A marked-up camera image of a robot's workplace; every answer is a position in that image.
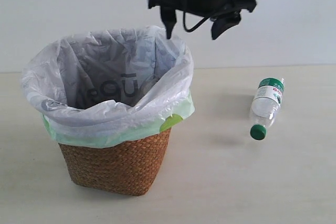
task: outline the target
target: table surface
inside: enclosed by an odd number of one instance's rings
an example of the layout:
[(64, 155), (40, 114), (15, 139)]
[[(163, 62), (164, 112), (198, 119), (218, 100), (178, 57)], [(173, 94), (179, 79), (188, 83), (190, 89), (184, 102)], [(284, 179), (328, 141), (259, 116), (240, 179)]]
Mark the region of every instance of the table surface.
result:
[[(249, 136), (259, 81), (284, 77), (268, 136)], [(196, 112), (173, 128), (150, 191), (74, 185), (57, 143), (0, 74), (0, 223), (332, 224), (336, 221), (336, 66), (195, 70)]]

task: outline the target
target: green bottle cap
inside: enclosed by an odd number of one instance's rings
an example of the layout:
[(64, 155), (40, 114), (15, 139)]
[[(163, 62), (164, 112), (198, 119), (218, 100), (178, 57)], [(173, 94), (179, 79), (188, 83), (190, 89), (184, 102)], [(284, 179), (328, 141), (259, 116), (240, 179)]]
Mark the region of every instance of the green bottle cap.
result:
[(266, 128), (260, 124), (253, 125), (250, 131), (251, 137), (255, 140), (263, 140), (266, 136)]

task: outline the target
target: water bottle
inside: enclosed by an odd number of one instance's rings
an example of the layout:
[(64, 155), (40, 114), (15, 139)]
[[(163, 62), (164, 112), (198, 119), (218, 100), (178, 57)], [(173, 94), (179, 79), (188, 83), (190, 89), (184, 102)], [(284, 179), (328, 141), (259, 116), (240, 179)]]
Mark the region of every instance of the water bottle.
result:
[(280, 110), (284, 88), (283, 78), (267, 78), (259, 84), (249, 115), (253, 124), (250, 130), (252, 138), (263, 140), (266, 137), (267, 129), (272, 126)]

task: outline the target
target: woven basket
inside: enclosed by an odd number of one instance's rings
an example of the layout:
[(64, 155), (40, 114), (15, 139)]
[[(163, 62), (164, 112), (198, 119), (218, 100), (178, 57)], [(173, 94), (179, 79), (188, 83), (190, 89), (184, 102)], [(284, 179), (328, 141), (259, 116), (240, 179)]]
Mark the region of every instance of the woven basket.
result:
[(59, 146), (75, 184), (141, 196), (150, 189), (159, 172), (170, 130), (110, 148)]

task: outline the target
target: white plastic trash bag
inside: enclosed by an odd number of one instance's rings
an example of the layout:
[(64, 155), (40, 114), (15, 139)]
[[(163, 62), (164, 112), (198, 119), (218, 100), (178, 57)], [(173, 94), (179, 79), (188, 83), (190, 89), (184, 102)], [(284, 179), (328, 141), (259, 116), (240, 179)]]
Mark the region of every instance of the white plastic trash bag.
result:
[(22, 89), (61, 144), (93, 148), (158, 134), (194, 112), (193, 60), (156, 26), (63, 38), (23, 70)]

